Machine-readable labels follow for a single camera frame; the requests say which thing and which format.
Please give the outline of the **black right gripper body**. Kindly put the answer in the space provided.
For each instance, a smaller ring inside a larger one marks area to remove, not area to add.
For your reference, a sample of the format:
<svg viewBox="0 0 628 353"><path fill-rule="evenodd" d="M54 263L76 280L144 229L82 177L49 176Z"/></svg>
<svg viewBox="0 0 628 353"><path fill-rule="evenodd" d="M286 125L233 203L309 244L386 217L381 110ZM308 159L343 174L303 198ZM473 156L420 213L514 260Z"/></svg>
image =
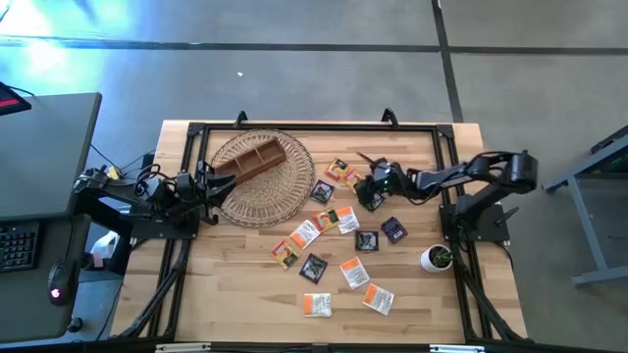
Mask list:
<svg viewBox="0 0 628 353"><path fill-rule="evenodd" d="M403 194L409 183L409 179L401 169L400 163L389 163L392 167L390 176L386 179L376 180L373 179L371 174L370 188L379 193Z"/></svg>

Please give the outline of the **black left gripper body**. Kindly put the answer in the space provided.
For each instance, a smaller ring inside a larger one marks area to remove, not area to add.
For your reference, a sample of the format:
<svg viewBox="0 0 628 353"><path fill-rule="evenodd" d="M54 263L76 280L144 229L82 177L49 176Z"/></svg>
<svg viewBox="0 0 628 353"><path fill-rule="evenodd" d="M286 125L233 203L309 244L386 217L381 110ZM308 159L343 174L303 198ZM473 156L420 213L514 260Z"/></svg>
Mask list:
<svg viewBox="0 0 628 353"><path fill-rule="evenodd" d="M192 198L190 198L190 199L181 199L180 198L180 196L178 195L178 193L176 191L176 182L175 182L175 192L176 192L176 195L178 197L178 205L177 205L177 210L178 211L190 211L190 210L194 209L195 207L197 207L200 204L200 198L198 196L198 190L197 190L196 182L195 182L195 195Z"/></svg>

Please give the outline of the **white orange Tazo tea packet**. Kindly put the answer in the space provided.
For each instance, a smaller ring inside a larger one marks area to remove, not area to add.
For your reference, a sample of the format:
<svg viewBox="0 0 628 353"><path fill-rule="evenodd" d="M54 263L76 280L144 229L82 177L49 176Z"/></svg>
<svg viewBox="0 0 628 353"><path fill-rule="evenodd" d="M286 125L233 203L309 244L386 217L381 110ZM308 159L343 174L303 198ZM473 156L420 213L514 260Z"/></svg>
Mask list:
<svg viewBox="0 0 628 353"><path fill-rule="evenodd" d="M305 293L304 316L329 318L332 315L330 293Z"/></svg>
<svg viewBox="0 0 628 353"><path fill-rule="evenodd" d="M387 316L394 300L394 294L370 283L366 289L362 303L376 312Z"/></svg>
<svg viewBox="0 0 628 353"><path fill-rule="evenodd" d="M320 235L320 230L309 220L303 221L289 236L300 248L305 249Z"/></svg>
<svg viewBox="0 0 628 353"><path fill-rule="evenodd" d="M351 289L355 289L370 280L366 269L358 257L340 264L340 270Z"/></svg>
<svg viewBox="0 0 628 353"><path fill-rule="evenodd" d="M338 228L341 234L347 234L360 228L360 223L351 206L337 209L337 215L339 218Z"/></svg>

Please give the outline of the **wooden compartment tea box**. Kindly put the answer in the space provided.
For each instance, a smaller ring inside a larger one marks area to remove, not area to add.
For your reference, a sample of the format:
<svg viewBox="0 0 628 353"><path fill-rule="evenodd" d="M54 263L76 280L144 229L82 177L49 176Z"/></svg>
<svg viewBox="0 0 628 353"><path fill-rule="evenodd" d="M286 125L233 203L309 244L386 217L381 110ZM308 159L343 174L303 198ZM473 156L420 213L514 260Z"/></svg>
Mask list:
<svg viewBox="0 0 628 353"><path fill-rule="evenodd" d="M226 162L214 168L218 175L233 175L235 183L241 184L271 168L285 162L287 153L277 138L254 145L237 153Z"/></svg>

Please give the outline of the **round woven wicker placemat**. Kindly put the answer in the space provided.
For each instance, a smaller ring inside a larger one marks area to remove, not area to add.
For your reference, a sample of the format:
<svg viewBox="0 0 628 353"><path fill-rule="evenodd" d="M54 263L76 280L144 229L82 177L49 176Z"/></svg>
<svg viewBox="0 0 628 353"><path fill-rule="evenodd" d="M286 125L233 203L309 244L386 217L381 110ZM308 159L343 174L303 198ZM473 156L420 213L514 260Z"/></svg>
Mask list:
<svg viewBox="0 0 628 353"><path fill-rule="evenodd" d="M270 227L297 214L309 200L316 171L305 146L293 135L278 129L241 132L212 153L216 168L264 142L277 139L287 159L276 167L234 188L220 212L223 219L242 227Z"/></svg>

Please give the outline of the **small plant in white pot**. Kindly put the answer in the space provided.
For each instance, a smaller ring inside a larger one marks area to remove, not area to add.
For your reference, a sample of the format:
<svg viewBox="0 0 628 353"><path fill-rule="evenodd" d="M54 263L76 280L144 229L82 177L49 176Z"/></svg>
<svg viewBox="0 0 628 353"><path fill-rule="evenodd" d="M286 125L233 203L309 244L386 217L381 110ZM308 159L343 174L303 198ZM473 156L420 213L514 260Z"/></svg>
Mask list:
<svg viewBox="0 0 628 353"><path fill-rule="evenodd" d="M442 244L435 244L426 249L420 257L421 267L428 273L437 274L452 266L453 254Z"/></svg>

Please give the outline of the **black desk support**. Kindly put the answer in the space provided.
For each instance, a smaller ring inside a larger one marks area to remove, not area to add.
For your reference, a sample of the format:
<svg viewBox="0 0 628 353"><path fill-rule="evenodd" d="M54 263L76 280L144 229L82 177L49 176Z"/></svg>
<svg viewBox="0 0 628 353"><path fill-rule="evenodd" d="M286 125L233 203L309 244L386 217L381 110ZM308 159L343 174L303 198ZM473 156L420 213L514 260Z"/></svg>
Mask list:
<svg viewBox="0 0 628 353"><path fill-rule="evenodd" d="M123 214L116 208L89 195L78 197L74 214L88 215L93 223L118 236L109 258L105 257L102 250L97 250L95 253L85 252L82 256L81 267L87 271L108 271L123 276L127 271L132 249L131 222L124 219Z"/></svg>

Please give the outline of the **white and pink object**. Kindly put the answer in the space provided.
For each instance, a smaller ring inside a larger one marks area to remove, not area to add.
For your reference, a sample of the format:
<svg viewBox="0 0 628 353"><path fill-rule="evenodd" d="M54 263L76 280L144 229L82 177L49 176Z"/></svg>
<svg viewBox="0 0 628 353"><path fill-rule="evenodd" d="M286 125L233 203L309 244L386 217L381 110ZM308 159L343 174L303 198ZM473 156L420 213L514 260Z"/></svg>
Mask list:
<svg viewBox="0 0 628 353"><path fill-rule="evenodd" d="M105 267L105 262L113 258L120 236L110 230L104 236L100 237L92 246L90 254L95 269Z"/></svg>

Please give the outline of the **black computer mouse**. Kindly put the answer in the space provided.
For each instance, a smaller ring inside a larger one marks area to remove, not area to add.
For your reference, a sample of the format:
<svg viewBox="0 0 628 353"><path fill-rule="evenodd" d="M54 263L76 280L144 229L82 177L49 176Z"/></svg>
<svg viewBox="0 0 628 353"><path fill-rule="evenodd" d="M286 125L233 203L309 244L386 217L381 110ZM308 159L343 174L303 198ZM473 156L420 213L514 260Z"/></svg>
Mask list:
<svg viewBox="0 0 628 353"><path fill-rule="evenodd" d="M49 272L47 295L54 306L65 306L74 299L78 283L78 263L74 259L59 259Z"/></svg>

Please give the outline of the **black keyboard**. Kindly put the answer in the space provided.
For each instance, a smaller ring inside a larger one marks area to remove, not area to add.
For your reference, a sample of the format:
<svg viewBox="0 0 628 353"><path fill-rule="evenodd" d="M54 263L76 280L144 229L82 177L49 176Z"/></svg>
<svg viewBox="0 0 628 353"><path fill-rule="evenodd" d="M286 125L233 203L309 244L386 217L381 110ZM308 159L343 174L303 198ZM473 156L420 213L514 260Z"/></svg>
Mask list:
<svg viewBox="0 0 628 353"><path fill-rule="evenodd" d="M0 223L0 273L36 267L39 231L38 221Z"/></svg>

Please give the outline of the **black device with red stripe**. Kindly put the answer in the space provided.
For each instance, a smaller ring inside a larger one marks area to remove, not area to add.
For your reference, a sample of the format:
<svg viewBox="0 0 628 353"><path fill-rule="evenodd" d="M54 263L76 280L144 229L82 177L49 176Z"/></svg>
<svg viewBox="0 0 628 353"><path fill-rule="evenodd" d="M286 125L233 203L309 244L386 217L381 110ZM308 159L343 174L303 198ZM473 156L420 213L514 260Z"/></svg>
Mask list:
<svg viewBox="0 0 628 353"><path fill-rule="evenodd" d="M8 85L0 82L0 116L31 109L31 105Z"/></svg>

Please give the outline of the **grey metal table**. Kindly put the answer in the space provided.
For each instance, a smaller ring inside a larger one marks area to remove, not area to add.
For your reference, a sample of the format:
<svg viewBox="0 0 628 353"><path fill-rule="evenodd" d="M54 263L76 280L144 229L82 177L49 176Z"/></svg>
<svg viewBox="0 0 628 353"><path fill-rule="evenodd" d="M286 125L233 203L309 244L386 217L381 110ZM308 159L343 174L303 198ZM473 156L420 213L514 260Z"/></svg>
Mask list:
<svg viewBox="0 0 628 353"><path fill-rule="evenodd" d="M590 155L542 184L547 194L570 190L596 268L576 286L628 278L628 125L591 147Z"/></svg>

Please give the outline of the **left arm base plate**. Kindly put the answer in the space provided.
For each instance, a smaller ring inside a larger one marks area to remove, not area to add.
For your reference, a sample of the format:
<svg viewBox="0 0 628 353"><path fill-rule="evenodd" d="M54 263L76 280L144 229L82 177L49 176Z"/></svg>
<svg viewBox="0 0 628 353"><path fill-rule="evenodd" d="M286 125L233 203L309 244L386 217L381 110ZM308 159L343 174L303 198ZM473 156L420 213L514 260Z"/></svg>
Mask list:
<svg viewBox="0 0 628 353"><path fill-rule="evenodd" d="M192 239L197 235L200 223L197 213L188 213L174 221L147 215L131 215L127 220L132 224L131 237L138 239Z"/></svg>

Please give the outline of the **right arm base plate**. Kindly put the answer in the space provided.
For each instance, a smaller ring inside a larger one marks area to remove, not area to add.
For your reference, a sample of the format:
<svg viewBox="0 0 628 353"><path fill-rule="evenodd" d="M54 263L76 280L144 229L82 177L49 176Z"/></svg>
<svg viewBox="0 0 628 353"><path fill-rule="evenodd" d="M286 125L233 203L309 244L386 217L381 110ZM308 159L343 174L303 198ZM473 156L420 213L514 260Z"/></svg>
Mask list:
<svg viewBox="0 0 628 353"><path fill-rule="evenodd" d="M519 211L514 207L505 211L494 204L482 212L476 221L463 221L455 215L455 204L441 205L440 218L444 239L452 242L484 241L504 242L510 239L507 220Z"/></svg>

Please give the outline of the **silver metal bracket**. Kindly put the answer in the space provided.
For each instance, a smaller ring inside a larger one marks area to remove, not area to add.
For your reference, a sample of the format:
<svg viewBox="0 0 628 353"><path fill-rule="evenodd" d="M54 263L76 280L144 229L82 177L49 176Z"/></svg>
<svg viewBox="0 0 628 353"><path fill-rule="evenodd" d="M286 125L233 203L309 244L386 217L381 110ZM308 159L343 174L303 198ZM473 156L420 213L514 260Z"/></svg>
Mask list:
<svg viewBox="0 0 628 353"><path fill-rule="evenodd" d="M178 342L158 344L154 353L205 353L211 351L211 344L207 342Z"/></svg>
<svg viewBox="0 0 628 353"><path fill-rule="evenodd" d="M430 353L486 353L486 349L477 345L431 344Z"/></svg>

